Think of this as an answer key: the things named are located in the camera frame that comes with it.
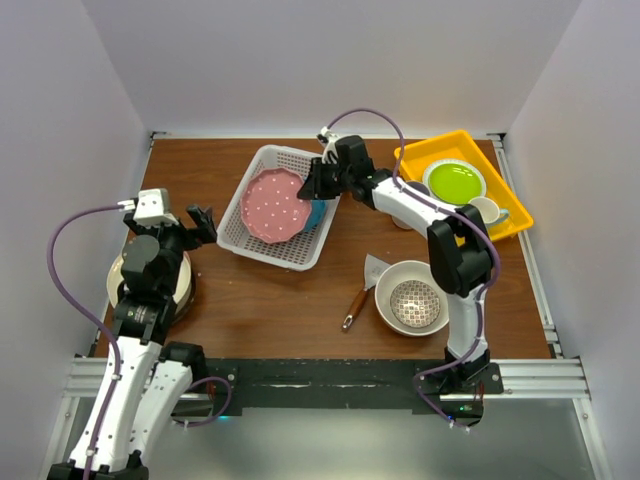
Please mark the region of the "blue polka dot plate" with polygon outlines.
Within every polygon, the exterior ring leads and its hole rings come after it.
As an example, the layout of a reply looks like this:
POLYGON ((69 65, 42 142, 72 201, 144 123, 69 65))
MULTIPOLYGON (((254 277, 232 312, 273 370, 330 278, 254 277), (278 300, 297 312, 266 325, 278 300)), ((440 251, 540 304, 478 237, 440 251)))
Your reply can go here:
POLYGON ((321 221, 326 213, 327 209, 327 200, 321 197, 320 200, 302 200, 303 202, 307 201, 311 205, 311 213, 307 218, 305 226, 303 228, 303 232, 310 232, 313 228, 315 228, 321 221))

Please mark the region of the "pink polka dot plate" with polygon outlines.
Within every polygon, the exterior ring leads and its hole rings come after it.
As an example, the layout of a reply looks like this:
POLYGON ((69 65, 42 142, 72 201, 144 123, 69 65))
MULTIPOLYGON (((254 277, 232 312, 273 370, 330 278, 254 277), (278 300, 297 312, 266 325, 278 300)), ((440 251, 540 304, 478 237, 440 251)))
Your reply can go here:
POLYGON ((240 201, 249 233, 267 244, 301 233, 312 212, 311 202, 297 197, 302 186, 301 176, 286 168, 265 169, 252 178, 240 201))

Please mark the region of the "white perforated plastic basket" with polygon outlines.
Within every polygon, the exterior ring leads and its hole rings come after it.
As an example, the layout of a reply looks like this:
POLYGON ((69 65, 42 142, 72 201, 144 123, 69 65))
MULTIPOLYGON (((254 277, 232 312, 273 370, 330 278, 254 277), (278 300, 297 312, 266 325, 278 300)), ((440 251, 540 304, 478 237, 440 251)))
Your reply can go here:
POLYGON ((265 169, 286 168, 306 179, 311 160, 317 154, 279 145, 264 145, 257 150, 225 210, 217 228, 217 244, 237 255, 281 268, 305 271, 318 261, 340 199, 327 200, 322 221, 310 232, 301 232, 289 241, 267 244, 253 237, 241 220, 241 195, 249 181, 265 169))

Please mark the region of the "cream bear print plate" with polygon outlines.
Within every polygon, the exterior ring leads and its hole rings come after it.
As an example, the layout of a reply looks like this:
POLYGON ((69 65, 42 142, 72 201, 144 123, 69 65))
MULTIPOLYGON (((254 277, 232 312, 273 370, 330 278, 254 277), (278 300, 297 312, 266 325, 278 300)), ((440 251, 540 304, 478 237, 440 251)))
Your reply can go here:
POLYGON ((121 267, 123 263, 123 257, 118 256, 114 260, 106 279, 106 288, 109 297, 109 303, 112 308, 116 307, 119 297, 125 291, 124 278, 121 274, 121 267))

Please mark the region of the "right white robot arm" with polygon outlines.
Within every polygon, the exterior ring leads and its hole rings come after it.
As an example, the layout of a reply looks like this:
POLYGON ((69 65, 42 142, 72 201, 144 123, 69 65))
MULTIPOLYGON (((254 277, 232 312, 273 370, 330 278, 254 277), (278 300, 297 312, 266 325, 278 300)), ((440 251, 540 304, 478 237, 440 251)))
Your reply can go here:
POLYGON ((479 211, 472 205, 448 207, 409 186, 395 170, 375 167, 365 141, 357 135, 325 131, 317 139, 323 153, 311 160, 298 197, 332 200, 349 193, 426 239, 431 275, 447 294, 449 336, 444 364, 418 373, 416 386, 434 376, 456 392, 469 392, 490 363, 484 303, 492 275, 500 269, 479 211))

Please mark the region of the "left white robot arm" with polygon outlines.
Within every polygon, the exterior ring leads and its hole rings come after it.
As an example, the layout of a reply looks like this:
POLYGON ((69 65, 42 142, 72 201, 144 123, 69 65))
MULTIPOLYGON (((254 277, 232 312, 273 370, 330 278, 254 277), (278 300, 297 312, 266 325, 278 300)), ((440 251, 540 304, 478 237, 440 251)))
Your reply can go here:
POLYGON ((84 430, 68 460, 50 467, 51 479, 146 479, 147 463, 185 392, 209 378, 201 346, 169 342, 178 305, 174 299, 189 251, 212 244, 217 232, 210 210, 190 205, 186 227, 165 200, 137 197, 113 205, 133 234, 121 252, 124 290, 106 326, 63 285, 54 252, 63 229, 47 245, 47 268, 61 295, 88 318, 109 343, 107 365, 84 430))

